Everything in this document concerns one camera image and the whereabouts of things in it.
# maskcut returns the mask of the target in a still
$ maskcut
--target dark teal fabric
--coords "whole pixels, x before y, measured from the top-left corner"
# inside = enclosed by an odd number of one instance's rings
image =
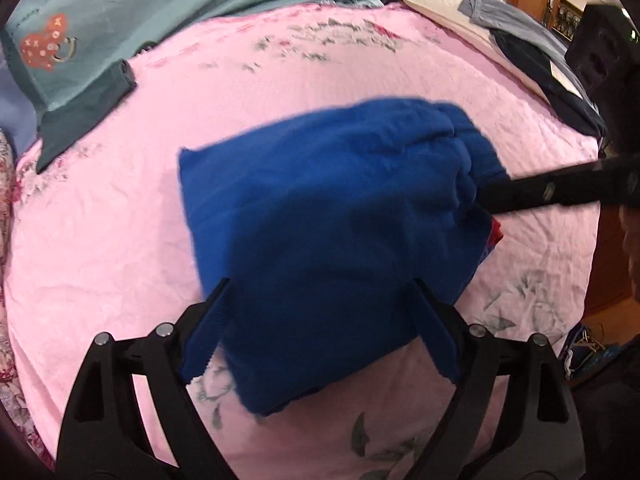
[[[455,303],[492,229],[476,189],[505,176],[460,108],[419,99],[320,110],[183,150],[203,296],[231,280],[187,342],[183,381],[221,344],[242,403],[268,415],[418,334],[457,380],[455,344],[412,280]]]
[[[113,63],[66,105],[45,112],[40,123],[42,152],[36,165],[41,173],[62,153],[93,130],[136,87],[124,60]]]

